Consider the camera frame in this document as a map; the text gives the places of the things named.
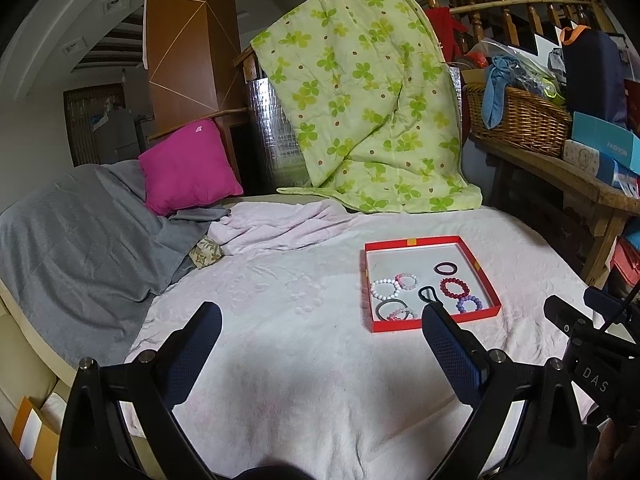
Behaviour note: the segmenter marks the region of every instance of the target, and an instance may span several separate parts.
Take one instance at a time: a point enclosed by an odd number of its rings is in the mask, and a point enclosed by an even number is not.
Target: pink pillow
[[[146,206],[159,216],[242,195],[216,123],[194,121],[142,153]]]

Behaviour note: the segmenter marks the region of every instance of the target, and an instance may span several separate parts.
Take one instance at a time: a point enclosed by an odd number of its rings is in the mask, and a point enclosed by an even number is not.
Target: wicker basket
[[[484,85],[465,86],[471,114],[471,129],[476,137],[498,140],[544,155],[560,156],[570,136],[571,115],[549,101],[525,90],[507,87],[502,121],[487,130],[482,121]]]

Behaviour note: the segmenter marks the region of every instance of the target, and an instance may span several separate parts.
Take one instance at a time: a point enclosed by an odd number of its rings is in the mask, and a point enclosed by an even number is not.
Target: purple beaded bracelet
[[[460,298],[456,303],[456,309],[460,314],[464,314],[466,312],[465,307],[463,306],[465,301],[473,301],[476,304],[476,310],[482,310],[482,301],[475,296],[465,296],[464,298]]]

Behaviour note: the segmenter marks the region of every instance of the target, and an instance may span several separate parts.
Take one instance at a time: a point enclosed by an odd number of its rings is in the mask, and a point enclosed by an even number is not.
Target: textured blue pad
[[[222,331],[220,307],[206,301],[182,330],[186,332],[188,339],[169,365],[161,389],[162,399],[169,409],[187,400],[218,340]]]
[[[482,399],[480,370],[429,306],[422,313],[422,332],[458,400],[476,409]]]

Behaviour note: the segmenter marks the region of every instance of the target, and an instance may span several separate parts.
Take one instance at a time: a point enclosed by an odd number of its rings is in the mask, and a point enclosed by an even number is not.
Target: bracelet
[[[440,267],[451,267],[451,272],[445,272],[444,270],[440,270]],[[451,262],[442,262],[441,264],[437,264],[433,267],[433,270],[441,276],[453,276],[456,272],[458,272],[458,266]]]
[[[414,280],[414,283],[411,286],[405,285],[401,281],[401,278],[411,278],[412,280]],[[396,282],[400,284],[400,288],[402,290],[414,290],[414,288],[418,286],[418,277],[415,274],[409,274],[408,272],[403,272],[402,274],[398,274],[396,276]]]
[[[463,306],[463,303],[466,301],[473,301],[476,304],[476,310],[482,310],[482,301],[475,296],[465,296],[464,298],[460,298],[456,304],[456,309],[458,309],[460,314],[464,314],[466,312],[465,307]]]
[[[380,307],[387,303],[400,303],[402,305],[402,308],[393,311],[391,314],[389,314],[388,317],[382,317],[382,315],[380,314]],[[399,314],[404,314],[404,317],[402,319],[399,318]],[[376,316],[378,316],[378,319],[380,321],[404,321],[407,320],[409,316],[411,316],[412,319],[418,318],[415,312],[411,310],[404,301],[398,300],[397,298],[391,298],[389,300],[381,301],[380,304],[376,307]]]
[[[425,291],[425,290],[428,290],[428,291],[430,291],[430,293],[431,293],[431,294],[433,294],[433,299],[432,299],[432,300],[430,300],[429,298],[427,298],[427,297],[424,295],[424,291]],[[423,300],[425,303],[437,303],[437,304],[439,304],[440,306],[442,306],[442,302],[439,300],[438,295],[436,294],[436,289],[435,289],[435,288],[433,288],[431,285],[427,285],[427,286],[424,286],[423,288],[421,288],[421,289],[418,291],[418,297],[419,297],[421,300]]]
[[[382,296],[381,294],[378,294],[376,292],[376,285],[379,285],[380,283],[388,283],[389,285],[393,285],[394,286],[393,293],[390,294],[389,296]],[[371,283],[371,286],[369,288],[369,291],[371,292],[371,295],[374,298],[376,298],[377,300],[383,300],[383,301],[397,298],[399,290],[400,290],[400,283],[398,282],[398,280],[390,280],[388,278],[385,278],[384,280],[376,280],[375,282]]]
[[[447,288],[447,283],[455,283],[461,286],[462,292],[460,294],[454,294]],[[445,278],[444,280],[442,280],[440,282],[440,290],[445,296],[447,296],[448,298],[453,298],[454,300],[460,300],[461,298],[469,295],[469,287],[465,282],[457,278]]]

